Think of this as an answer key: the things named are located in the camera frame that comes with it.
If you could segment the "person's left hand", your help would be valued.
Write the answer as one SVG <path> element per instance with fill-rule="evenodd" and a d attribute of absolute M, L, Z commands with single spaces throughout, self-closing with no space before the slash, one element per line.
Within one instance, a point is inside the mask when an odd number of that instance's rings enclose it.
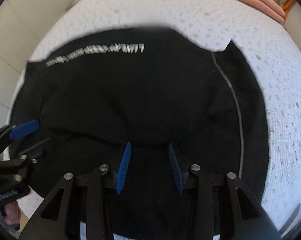
<path fill-rule="evenodd" d="M 17 226 L 21 220 L 21 211 L 17 201 L 10 202 L 5 205 L 5 222 L 7 226 Z"/>

